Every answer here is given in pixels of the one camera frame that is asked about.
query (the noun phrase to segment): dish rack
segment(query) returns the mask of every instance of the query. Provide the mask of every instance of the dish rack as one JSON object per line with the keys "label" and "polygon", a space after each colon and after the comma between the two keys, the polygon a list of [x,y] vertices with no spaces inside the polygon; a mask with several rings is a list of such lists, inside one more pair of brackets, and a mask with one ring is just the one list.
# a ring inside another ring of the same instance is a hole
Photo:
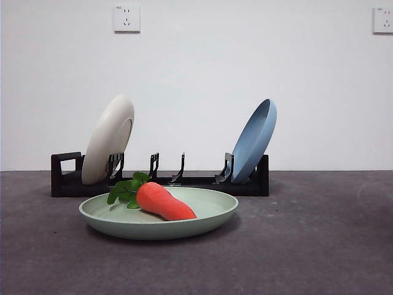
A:
{"label": "dish rack", "polygon": [[[95,184],[82,184],[82,166],[84,155],[81,152],[70,152],[65,154],[54,154],[51,156],[51,196],[52,197],[93,197],[95,195],[108,193],[118,181],[132,180],[123,177],[124,153],[112,154],[108,158],[108,173],[106,177]],[[269,156],[263,155],[255,170],[241,184],[231,182],[234,156],[225,153],[224,168],[214,176],[184,176],[185,154],[181,156],[181,169],[172,177],[157,175],[159,153],[150,156],[150,180],[163,186],[197,187],[201,189],[212,189],[236,196],[269,196]],[[74,171],[62,171],[61,162],[75,160]]]}

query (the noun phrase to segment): wall socket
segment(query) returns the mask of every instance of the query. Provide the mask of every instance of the wall socket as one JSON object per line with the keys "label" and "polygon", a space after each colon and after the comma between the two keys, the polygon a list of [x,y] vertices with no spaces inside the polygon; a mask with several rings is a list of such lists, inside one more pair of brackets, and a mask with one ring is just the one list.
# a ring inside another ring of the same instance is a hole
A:
{"label": "wall socket", "polygon": [[113,14],[115,32],[141,32],[141,8],[138,4],[116,5]]}
{"label": "wall socket", "polygon": [[393,7],[373,8],[373,33],[393,34]]}

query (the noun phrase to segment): blue plate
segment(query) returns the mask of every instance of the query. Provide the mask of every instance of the blue plate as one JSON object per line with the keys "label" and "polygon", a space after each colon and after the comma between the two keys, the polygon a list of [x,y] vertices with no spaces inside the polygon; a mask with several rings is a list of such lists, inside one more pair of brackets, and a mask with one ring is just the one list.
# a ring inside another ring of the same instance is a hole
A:
{"label": "blue plate", "polygon": [[242,183],[255,170],[270,142],[276,119],[277,109],[272,100],[263,101],[252,114],[232,152],[235,156],[232,183]]}

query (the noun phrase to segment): light green plate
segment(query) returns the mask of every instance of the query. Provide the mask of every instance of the light green plate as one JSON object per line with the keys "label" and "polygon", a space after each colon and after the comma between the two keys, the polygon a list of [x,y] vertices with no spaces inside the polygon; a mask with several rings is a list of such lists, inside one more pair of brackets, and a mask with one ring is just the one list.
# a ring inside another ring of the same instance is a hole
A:
{"label": "light green plate", "polygon": [[194,211],[197,218],[165,221],[140,209],[127,209],[118,200],[108,205],[108,194],[90,198],[79,206],[87,223],[104,234],[132,240],[169,240],[202,234],[223,225],[238,206],[231,195],[209,189],[166,187]]}

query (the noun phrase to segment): gray floor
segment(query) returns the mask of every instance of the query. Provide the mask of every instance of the gray floor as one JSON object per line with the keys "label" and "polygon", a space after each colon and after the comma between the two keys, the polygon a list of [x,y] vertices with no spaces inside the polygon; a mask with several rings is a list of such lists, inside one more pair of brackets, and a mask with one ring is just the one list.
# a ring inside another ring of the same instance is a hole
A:
{"label": "gray floor", "polygon": [[393,294],[393,171],[270,176],[213,232],[136,242],[50,198],[49,172],[1,173],[2,294]]}

